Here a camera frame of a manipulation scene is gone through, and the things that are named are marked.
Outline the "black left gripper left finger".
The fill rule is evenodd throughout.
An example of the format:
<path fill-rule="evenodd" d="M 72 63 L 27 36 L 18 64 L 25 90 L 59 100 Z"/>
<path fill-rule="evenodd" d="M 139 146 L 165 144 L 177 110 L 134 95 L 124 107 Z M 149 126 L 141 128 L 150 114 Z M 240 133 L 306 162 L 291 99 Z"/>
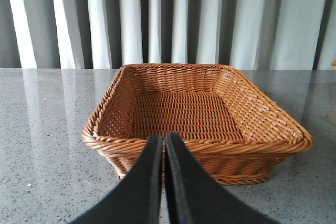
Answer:
<path fill-rule="evenodd" d="M 163 137 L 150 136 L 125 178 L 72 223 L 159 223 Z"/>

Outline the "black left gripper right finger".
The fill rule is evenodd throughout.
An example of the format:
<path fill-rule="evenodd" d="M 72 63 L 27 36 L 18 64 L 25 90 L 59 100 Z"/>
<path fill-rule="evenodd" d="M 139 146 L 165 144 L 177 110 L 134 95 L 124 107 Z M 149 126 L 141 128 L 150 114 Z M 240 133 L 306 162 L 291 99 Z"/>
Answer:
<path fill-rule="evenodd" d="M 165 137 L 170 223 L 276 223 L 237 199 L 203 169 L 177 133 Z"/>

